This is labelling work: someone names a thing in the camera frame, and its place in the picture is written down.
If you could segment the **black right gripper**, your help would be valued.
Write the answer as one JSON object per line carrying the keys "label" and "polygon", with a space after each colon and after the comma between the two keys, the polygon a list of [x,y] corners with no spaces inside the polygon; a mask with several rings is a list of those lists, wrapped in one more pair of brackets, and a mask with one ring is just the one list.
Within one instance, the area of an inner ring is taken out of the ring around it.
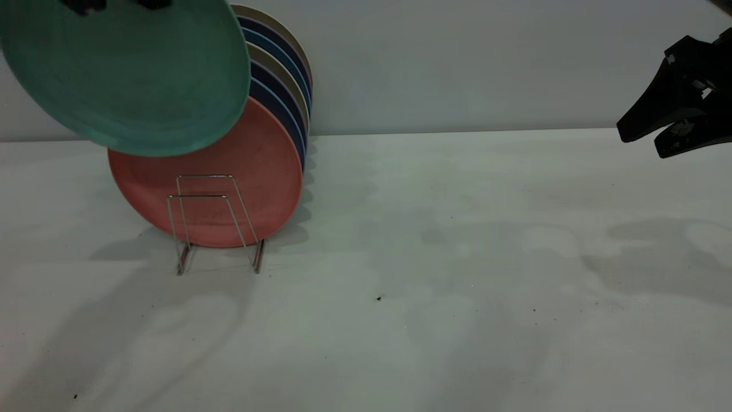
{"label": "black right gripper", "polygon": [[666,126],[655,139],[662,159],[731,141],[730,108],[706,108],[702,91],[731,97],[731,28],[713,42],[689,35],[665,50],[656,75],[638,101],[617,122],[623,142]]}

